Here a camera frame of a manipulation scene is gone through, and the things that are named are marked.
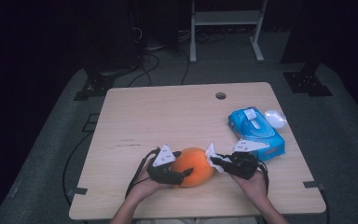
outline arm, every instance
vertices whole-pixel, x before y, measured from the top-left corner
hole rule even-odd
[[[257,208],[268,224],[288,224],[286,219],[275,209],[267,197],[264,176],[260,171],[256,171],[249,180],[231,175],[231,177],[241,187],[243,194]]]
[[[123,204],[118,208],[115,216],[109,224],[130,224],[133,214],[139,203],[145,198],[153,195],[158,189],[164,188],[167,185],[159,184],[158,182],[149,178],[146,167],[139,174],[139,177],[130,191]]]

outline wet wipes package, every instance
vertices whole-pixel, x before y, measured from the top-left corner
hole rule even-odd
[[[254,106],[228,116],[228,125],[240,141],[234,151],[249,152],[261,161],[284,153],[284,140]]]

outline dark background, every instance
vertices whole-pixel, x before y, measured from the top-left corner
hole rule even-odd
[[[168,28],[169,24],[175,29],[189,29],[190,1],[151,0],[147,5],[144,2],[135,2],[139,13],[136,15],[142,17],[135,17],[136,21],[123,18],[117,24],[139,22],[148,35],[167,42],[172,41],[169,34],[176,33]],[[110,4],[115,15],[126,10],[123,7],[133,9],[133,2],[118,7],[118,1],[92,1],[93,10],[104,12],[94,21],[111,18],[106,4]],[[254,6],[256,1],[242,0],[197,4],[205,10]],[[83,67],[85,54],[96,43],[92,37],[85,40],[84,36],[98,31],[79,32],[78,27],[81,29],[84,23],[77,18],[68,10],[66,1],[0,0],[0,203],[66,83]],[[340,75],[358,102],[358,2],[269,0],[263,30],[288,28],[292,28],[292,33],[282,62],[304,63],[310,55],[316,55]],[[131,39],[131,35],[115,29],[103,34],[115,38],[110,46],[110,63],[132,66],[140,52],[129,50],[118,57],[113,50],[121,41]]]

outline wooden table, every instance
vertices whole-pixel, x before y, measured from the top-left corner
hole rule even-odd
[[[227,125],[234,110],[256,106],[281,110],[268,83],[112,89],[105,98],[69,215],[72,219],[111,218],[141,159],[167,144],[172,151],[207,148],[231,154],[238,142]],[[286,153],[266,162],[269,198],[283,214],[316,214],[325,210],[310,170],[289,125],[278,130]],[[238,185],[226,173],[215,173],[195,188],[162,189],[144,200],[135,218],[257,216]]]

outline person's right hand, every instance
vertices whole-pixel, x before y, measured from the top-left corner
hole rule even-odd
[[[236,175],[231,175],[231,177],[252,203],[262,202],[267,199],[266,182],[261,171],[255,171],[255,174],[248,180]]]

